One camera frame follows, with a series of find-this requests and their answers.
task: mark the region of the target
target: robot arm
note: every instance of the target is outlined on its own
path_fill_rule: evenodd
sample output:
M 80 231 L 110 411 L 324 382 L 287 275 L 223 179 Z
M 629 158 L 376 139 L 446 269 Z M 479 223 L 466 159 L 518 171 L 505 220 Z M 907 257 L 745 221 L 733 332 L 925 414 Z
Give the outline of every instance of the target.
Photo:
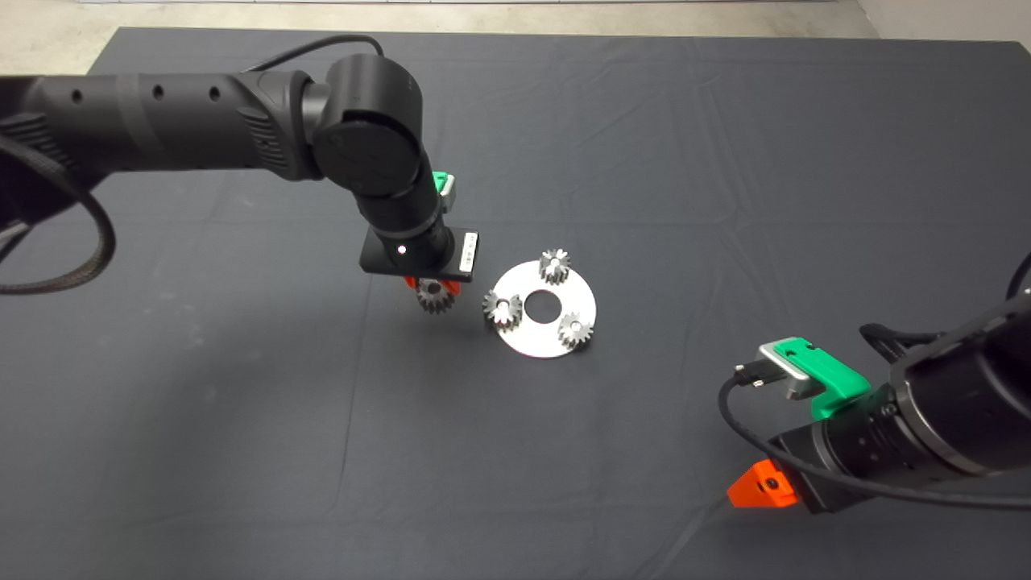
M 415 79 L 378 55 L 341 59 L 325 82 L 300 71 L 0 77 L 0 243 L 76 201 L 58 171 L 89 192 L 119 171 L 264 168 L 354 194 L 366 271 L 468 281 L 478 236 L 444 225 L 453 195 L 438 192 L 422 120 Z M 27 162 L 37 153 L 46 163 Z

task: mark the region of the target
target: metal gear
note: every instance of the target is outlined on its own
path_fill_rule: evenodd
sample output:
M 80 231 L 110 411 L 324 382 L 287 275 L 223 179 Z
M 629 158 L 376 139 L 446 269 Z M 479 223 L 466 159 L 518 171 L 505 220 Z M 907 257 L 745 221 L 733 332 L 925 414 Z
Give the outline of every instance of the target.
M 540 253 L 540 277 L 548 283 L 562 283 L 569 276 L 569 251 L 558 247 Z
M 502 299 L 491 289 L 484 298 L 484 316 L 498 331 L 510 331 L 523 321 L 523 300 L 519 295 Z
M 583 347 L 594 335 L 594 327 L 580 320 L 576 313 L 562 317 L 559 322 L 559 340 L 570 349 Z
M 415 282 L 415 300 L 430 314 L 440 314 L 455 304 L 455 296 L 432 277 L 420 277 Z

